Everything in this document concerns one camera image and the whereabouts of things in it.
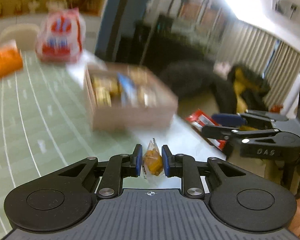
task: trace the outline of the blue gripper pad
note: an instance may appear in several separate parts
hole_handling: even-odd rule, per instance
[[[164,150],[163,146],[161,148],[162,153],[162,163],[163,163],[163,170],[164,174],[169,177],[170,175],[170,167],[169,167],[169,160],[166,151]]]
[[[142,164],[142,147],[140,147],[137,156],[136,174],[138,177],[141,174],[141,164]]]
[[[226,127],[241,127],[247,123],[244,118],[237,114],[213,114],[211,118]]]

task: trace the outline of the green tablecloth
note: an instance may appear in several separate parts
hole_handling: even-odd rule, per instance
[[[90,131],[83,98],[64,67],[44,65],[34,53],[0,81],[0,238],[11,230],[3,202],[14,187],[88,156],[132,153],[131,133]],[[142,177],[124,185],[147,187]]]

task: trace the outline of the orange snack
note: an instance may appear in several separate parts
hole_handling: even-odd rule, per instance
[[[143,162],[152,175],[159,176],[163,170],[162,157],[155,148],[147,150],[146,154],[143,156]]]
[[[22,57],[16,48],[0,49],[0,79],[22,68]]]

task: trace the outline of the cardboard box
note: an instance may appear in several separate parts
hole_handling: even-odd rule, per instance
[[[128,65],[106,63],[108,71],[87,65],[84,78],[84,94],[87,117],[92,130],[122,130],[126,128],[165,128],[170,126],[173,115],[178,109],[178,98],[152,72],[147,72],[148,82],[154,87],[158,104],[156,107],[122,106],[121,102],[111,107],[98,107],[91,76],[117,76],[117,72],[127,75]]]

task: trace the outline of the plastic wrapper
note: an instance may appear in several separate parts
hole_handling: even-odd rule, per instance
[[[145,107],[153,107],[157,105],[157,97],[153,89],[141,86],[137,90],[138,102]]]
[[[155,140],[149,142],[146,153],[142,157],[143,176],[147,180],[163,175],[163,163]]]
[[[49,13],[42,25],[36,53],[45,62],[75,63],[83,51],[86,25],[79,10]]]
[[[23,68],[22,57],[16,41],[0,46],[0,79]]]
[[[111,106],[110,92],[105,87],[96,87],[96,101],[98,106]]]
[[[116,78],[94,77],[92,83],[95,88],[104,87],[109,90],[112,97],[120,96],[120,87]]]
[[[122,93],[124,94],[122,96],[122,105],[124,106],[126,104],[127,99],[131,103],[132,106],[137,107],[138,106],[138,95],[137,95],[137,89],[133,81],[128,78],[125,75],[122,75],[118,73],[118,81],[120,83],[120,86],[122,87]]]
[[[141,67],[128,66],[128,76],[132,79],[136,86],[144,86],[148,84],[147,72]]]
[[[201,136],[200,132],[202,127],[205,125],[216,125],[217,124],[210,116],[205,114],[203,111],[198,109],[196,112],[194,112],[192,115],[186,118],[186,120],[192,125],[194,130]],[[217,147],[219,150],[223,150],[223,148],[226,145],[226,141],[224,140],[216,140],[216,139],[207,139],[211,144],[213,144],[215,147]]]

